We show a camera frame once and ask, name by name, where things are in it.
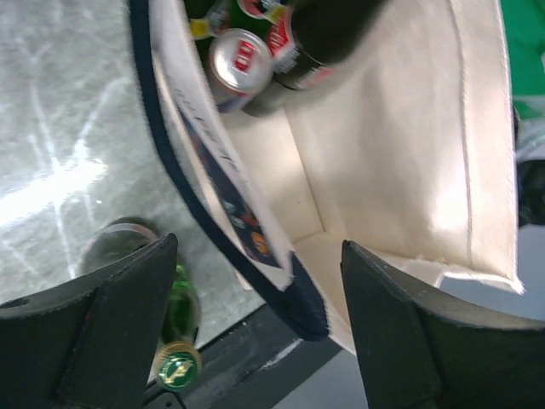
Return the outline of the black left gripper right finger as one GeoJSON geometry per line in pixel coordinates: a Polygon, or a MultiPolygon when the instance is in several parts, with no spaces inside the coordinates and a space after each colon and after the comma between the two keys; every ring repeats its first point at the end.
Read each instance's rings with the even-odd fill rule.
{"type": "Polygon", "coordinates": [[[341,276],[369,407],[543,407],[540,320],[454,297],[352,241],[341,276]]]}

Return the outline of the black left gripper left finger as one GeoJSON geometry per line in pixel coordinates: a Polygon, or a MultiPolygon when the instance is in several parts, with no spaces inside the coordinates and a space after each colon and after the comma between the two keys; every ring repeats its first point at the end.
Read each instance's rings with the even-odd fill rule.
{"type": "Polygon", "coordinates": [[[3,408],[140,408],[175,277],[169,233],[1,306],[3,408]]]}

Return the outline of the cream canvas tote bag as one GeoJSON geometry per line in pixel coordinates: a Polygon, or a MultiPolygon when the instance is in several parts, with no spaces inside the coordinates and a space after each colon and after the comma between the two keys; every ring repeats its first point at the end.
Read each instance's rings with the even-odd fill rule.
{"type": "Polygon", "coordinates": [[[393,1],[338,76],[263,119],[221,116],[179,1],[128,4],[159,159],[193,218],[299,337],[354,351],[351,240],[421,281],[523,293],[498,1],[393,1]]]}

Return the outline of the silver beverage can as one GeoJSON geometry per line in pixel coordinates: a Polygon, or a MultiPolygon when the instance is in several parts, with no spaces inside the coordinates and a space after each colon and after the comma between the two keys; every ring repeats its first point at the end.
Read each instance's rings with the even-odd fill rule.
{"type": "Polygon", "coordinates": [[[273,58],[264,41],[254,33],[228,29],[210,46],[207,74],[218,111],[234,112],[269,85],[273,58]]]}

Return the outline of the cola glass bottle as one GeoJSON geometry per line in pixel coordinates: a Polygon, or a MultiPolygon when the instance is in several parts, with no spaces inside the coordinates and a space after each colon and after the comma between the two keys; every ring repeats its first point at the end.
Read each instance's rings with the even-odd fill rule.
{"type": "Polygon", "coordinates": [[[273,59],[271,82],[243,112],[264,117],[288,97],[323,82],[357,48],[383,1],[278,1],[275,22],[258,30],[273,59]]]}

